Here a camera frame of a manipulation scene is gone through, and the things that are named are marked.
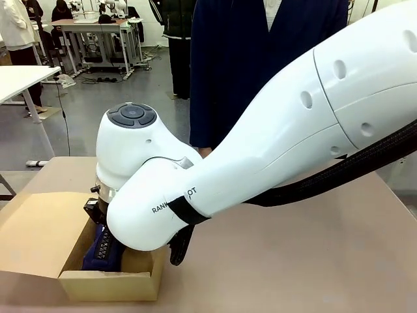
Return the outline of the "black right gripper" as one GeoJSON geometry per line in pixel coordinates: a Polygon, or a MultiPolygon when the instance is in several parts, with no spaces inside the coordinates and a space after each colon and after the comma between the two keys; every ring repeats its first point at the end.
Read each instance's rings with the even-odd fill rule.
{"type": "Polygon", "coordinates": [[[95,224],[106,226],[108,205],[109,203],[101,198],[89,198],[83,209],[95,224]]]}

